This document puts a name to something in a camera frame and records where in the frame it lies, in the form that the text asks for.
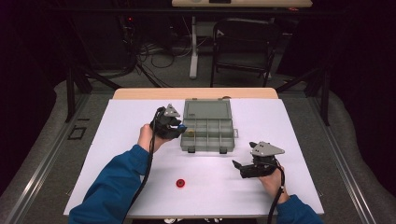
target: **hand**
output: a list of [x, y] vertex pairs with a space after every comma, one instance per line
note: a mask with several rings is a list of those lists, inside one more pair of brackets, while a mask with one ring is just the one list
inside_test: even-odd
[[[280, 181], [281, 181], [281, 173], [279, 169], [275, 169], [271, 175], [267, 176], [260, 176], [260, 181], [264, 186], [265, 190], [275, 198], [277, 191], [280, 188]], [[283, 193], [280, 194], [279, 200], [277, 203], [284, 203], [290, 198], [289, 194], [286, 192], [286, 188], [283, 188]]]
[[[143, 125], [143, 127], [140, 128], [140, 135], [139, 139], [137, 140], [137, 144], [141, 146], [143, 149], [145, 149], [147, 152], [149, 152], [149, 146], [152, 138], [152, 130], [149, 127], [149, 124]], [[154, 152], [156, 152], [160, 146], [162, 146], [164, 143], [169, 142], [169, 139], [163, 139], [158, 136], [155, 136], [155, 143], [154, 143]]]

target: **black chair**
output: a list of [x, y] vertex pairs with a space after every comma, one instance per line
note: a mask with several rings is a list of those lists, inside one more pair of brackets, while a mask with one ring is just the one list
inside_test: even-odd
[[265, 87], [280, 28], [269, 21], [228, 18], [213, 28], [213, 61], [210, 87], [219, 68], [256, 72]]

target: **table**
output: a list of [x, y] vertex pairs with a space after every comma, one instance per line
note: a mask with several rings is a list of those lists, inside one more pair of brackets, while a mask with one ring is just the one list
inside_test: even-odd
[[[186, 98], [224, 96], [231, 97], [233, 127], [239, 132], [233, 152], [225, 155], [216, 152], [191, 154], [181, 150], [179, 138], [166, 143], [154, 154], [148, 182], [127, 217], [267, 215], [272, 199], [260, 181], [242, 179], [232, 164], [232, 160], [242, 164], [251, 162], [248, 140], [262, 140], [285, 149], [285, 154], [276, 157], [286, 167], [288, 192], [298, 194], [315, 212], [323, 214], [287, 111], [277, 99], [275, 90], [268, 88], [117, 90], [109, 101], [64, 214], [68, 215], [71, 208], [82, 202], [88, 187], [114, 156], [131, 148], [137, 141], [141, 125], [152, 119], [159, 106], [172, 104], [183, 116]], [[176, 187], [180, 178], [186, 181], [182, 189]]]
[[[173, 7], [311, 7], [311, 0], [232, 0], [230, 4], [214, 4], [209, 0], [172, 0]], [[191, 22], [191, 67], [190, 78], [197, 78], [198, 50], [197, 27], [193, 16]]]

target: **blue jacket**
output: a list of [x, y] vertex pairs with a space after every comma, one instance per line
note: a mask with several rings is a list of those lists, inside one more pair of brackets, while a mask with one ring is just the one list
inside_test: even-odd
[[[116, 156], [88, 189], [82, 204], [70, 211], [69, 223], [122, 223], [140, 187], [149, 154], [139, 145]], [[322, 223], [309, 205], [296, 195], [277, 206], [277, 223]]]

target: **white tabletop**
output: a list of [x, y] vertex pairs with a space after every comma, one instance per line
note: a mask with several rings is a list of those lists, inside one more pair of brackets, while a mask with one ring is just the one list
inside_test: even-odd
[[[79, 205], [105, 165], [137, 142], [143, 123], [156, 109], [172, 104], [183, 116], [184, 100], [110, 100], [93, 139], [73, 194], [64, 210]], [[281, 100], [231, 99], [233, 127], [238, 130], [235, 149], [189, 154], [180, 139], [163, 145], [154, 154], [148, 182], [131, 207], [128, 217], [262, 217], [272, 199], [257, 178], [243, 179], [232, 160], [251, 164], [248, 142], [264, 141], [286, 152], [276, 157], [285, 167], [286, 186], [316, 213], [323, 214], [318, 194]], [[176, 186], [184, 179], [183, 188]]]
[[311, 0], [231, 0], [231, 3], [209, 3], [209, 0], [172, 0], [174, 7], [311, 7]]

